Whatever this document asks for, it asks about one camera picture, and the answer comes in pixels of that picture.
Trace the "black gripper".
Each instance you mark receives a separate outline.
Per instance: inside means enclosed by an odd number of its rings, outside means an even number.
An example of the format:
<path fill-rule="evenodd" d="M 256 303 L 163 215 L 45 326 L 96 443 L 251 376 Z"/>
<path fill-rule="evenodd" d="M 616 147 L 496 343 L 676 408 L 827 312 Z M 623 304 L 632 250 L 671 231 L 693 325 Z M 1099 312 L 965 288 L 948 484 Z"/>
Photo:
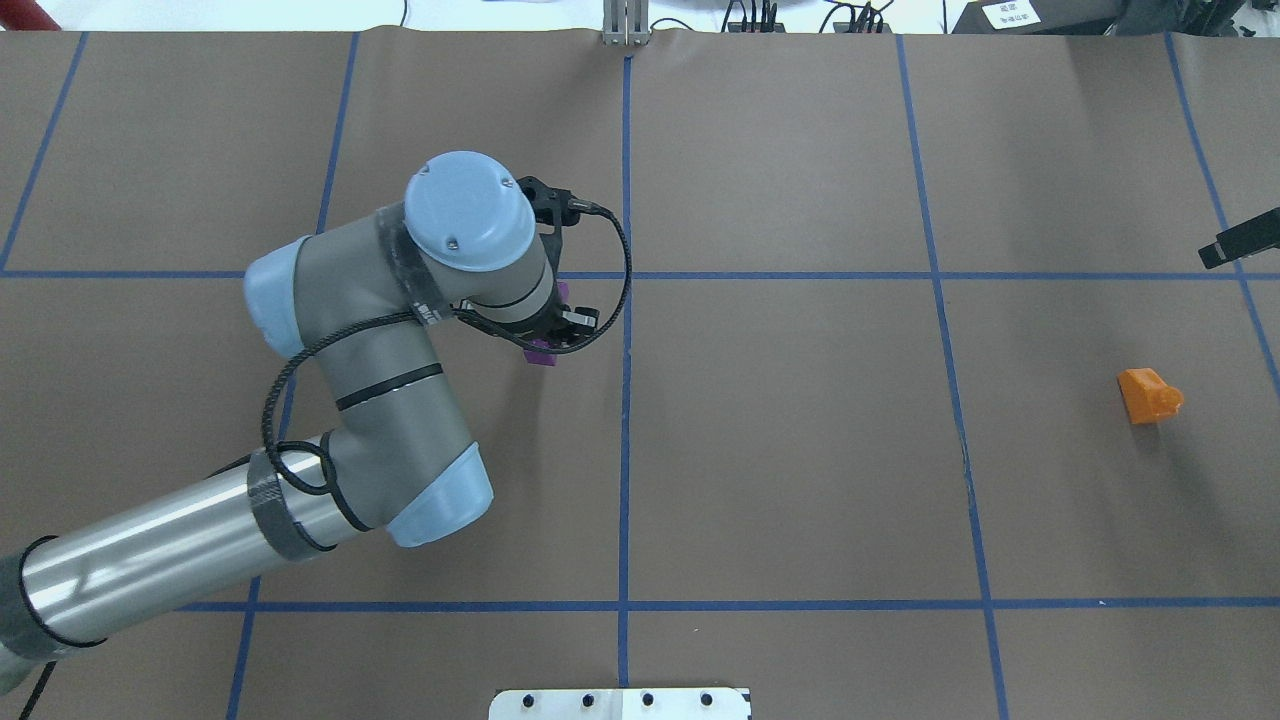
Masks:
<path fill-rule="evenodd" d="M 521 322 L 500 324 L 500 328 L 509 332 L 515 337 L 520 338 L 521 342 L 532 346 L 529 343 L 529 340 L 531 340 L 535 336 L 536 331 L 540 331 L 547 327 L 545 316 L 552 310 L 552 305 L 554 302 L 553 300 L 554 292 L 556 291 L 553 291 L 552 295 L 548 297 L 545 306 L 541 310 L 539 310 L 534 316 L 526 318 L 525 320 Z M 572 333 L 571 334 L 572 342 L 567 347 L 552 348 L 552 350 L 568 351 L 571 348 L 579 347 L 580 345 L 586 343 L 589 340 L 591 340 L 599 331 L 599 310 L 596 307 L 571 305 L 570 292 L 567 292 L 566 295 L 566 304 L 568 306 L 564 310 L 563 315 L 564 319 L 568 322 L 570 332 Z"/>

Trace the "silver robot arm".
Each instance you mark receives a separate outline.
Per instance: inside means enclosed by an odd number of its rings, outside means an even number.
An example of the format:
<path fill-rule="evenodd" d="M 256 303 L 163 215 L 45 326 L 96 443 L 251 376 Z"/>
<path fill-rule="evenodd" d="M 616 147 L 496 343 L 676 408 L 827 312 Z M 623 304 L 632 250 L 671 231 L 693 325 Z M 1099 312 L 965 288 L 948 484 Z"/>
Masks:
<path fill-rule="evenodd" d="M 398 201 L 253 261 L 244 301 L 282 356 L 259 443 L 202 480 L 3 559 L 3 691 L 111 635 L 371 530 L 403 547 L 479 519 L 494 492 L 431 327 L 577 352 L 621 316 L 561 291 L 563 229 L 611 209 L 481 152 L 426 160 Z"/>

